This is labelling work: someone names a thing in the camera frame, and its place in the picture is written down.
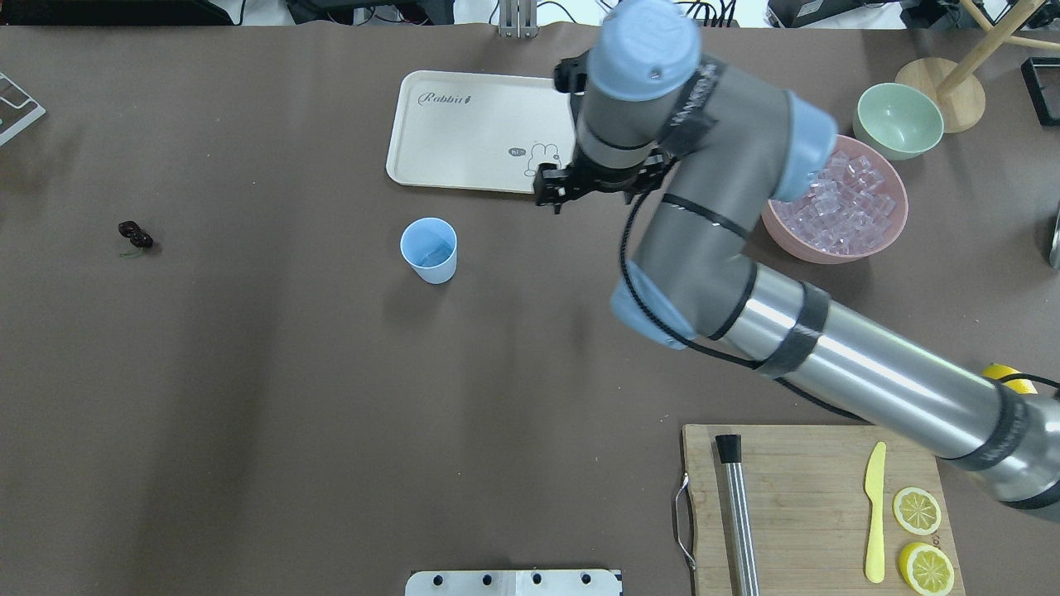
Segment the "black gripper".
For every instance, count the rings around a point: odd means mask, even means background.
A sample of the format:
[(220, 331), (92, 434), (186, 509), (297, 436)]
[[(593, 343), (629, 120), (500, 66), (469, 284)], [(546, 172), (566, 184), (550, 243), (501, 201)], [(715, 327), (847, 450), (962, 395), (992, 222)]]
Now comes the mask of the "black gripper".
[(554, 214), (561, 213), (564, 204), (595, 192), (621, 193), (624, 201), (631, 204), (634, 197), (658, 190), (675, 162), (669, 152), (653, 148), (640, 165), (614, 169), (598, 165), (578, 148), (567, 166), (548, 162), (537, 166), (533, 200), (535, 206), (552, 207)]

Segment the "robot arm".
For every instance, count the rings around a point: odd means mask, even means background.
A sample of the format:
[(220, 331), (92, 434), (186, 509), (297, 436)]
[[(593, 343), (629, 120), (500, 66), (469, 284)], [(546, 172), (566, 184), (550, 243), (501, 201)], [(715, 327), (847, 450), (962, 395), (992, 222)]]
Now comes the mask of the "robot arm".
[(622, 1), (597, 41), (554, 69), (576, 129), (567, 166), (542, 163), (535, 204), (594, 192), (658, 207), (619, 245), (614, 315), (784, 385), (825, 410), (928, 449), (1000, 504), (1058, 519), (1058, 399), (976, 376), (774, 271), (744, 249), (771, 200), (803, 196), (836, 121), (794, 92), (705, 53), (670, 1)]

